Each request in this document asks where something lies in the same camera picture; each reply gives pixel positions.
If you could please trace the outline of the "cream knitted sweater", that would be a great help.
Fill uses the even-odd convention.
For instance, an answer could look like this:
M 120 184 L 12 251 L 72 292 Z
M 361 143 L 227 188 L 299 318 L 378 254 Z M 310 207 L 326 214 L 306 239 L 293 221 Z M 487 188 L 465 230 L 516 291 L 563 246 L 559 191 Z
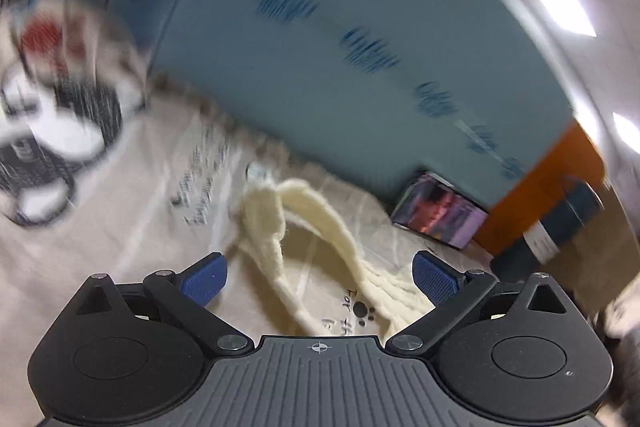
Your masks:
M 434 308 L 410 268 L 367 260 L 344 219 L 308 182 L 278 181 L 254 161 L 238 209 L 236 247 L 284 309 L 288 334 L 385 340 Z

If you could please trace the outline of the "dark blue vacuum bottle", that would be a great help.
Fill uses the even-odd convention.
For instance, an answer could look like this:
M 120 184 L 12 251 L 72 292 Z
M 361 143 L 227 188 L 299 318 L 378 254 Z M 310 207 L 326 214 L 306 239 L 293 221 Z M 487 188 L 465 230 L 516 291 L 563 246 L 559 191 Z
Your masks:
M 519 282 L 537 272 L 603 209 L 592 186 L 579 180 L 548 213 L 490 262 L 500 281 Z

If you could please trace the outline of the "grey-blue cardboard box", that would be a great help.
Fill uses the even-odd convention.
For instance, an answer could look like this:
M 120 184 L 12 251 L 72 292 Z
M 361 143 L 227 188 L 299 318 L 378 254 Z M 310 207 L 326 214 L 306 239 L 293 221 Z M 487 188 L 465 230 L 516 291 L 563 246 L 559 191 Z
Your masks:
M 497 204 L 573 119 L 501 0 L 94 0 L 152 69 L 392 199 L 430 168 Z

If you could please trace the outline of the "orange cardboard box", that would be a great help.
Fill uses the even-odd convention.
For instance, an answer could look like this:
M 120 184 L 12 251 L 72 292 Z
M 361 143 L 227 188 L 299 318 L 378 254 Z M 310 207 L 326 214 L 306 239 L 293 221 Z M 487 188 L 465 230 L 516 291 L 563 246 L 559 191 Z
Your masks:
M 497 256 L 544 217 L 578 180 L 599 188 L 604 178 L 605 165 L 597 147 L 573 120 L 548 154 L 489 210 L 474 241 Z

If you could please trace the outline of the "cartoon print bed sheet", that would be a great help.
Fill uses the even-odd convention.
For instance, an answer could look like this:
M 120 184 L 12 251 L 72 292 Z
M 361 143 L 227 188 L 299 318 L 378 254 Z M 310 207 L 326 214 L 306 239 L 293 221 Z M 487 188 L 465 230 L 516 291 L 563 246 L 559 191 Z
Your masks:
M 410 268 L 433 251 L 456 269 L 488 257 L 394 227 L 369 193 L 295 158 L 214 102 L 148 76 L 125 28 L 81 0 L 1 11 L 1 421 L 41 413 L 27 381 L 37 343 L 81 283 L 137 282 L 213 251 L 228 282 L 209 308 L 253 338 L 288 334 L 284 309 L 235 242 L 246 168 L 299 179 L 344 219 L 367 260 Z

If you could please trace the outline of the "large brown cardboard box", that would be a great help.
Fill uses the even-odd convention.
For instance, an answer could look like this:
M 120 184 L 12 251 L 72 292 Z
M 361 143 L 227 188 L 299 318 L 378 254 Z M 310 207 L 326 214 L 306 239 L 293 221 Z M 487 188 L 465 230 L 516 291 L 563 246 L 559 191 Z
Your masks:
M 599 191 L 603 209 L 566 244 L 558 280 L 588 314 L 604 310 L 639 273 L 639 244 L 614 188 Z

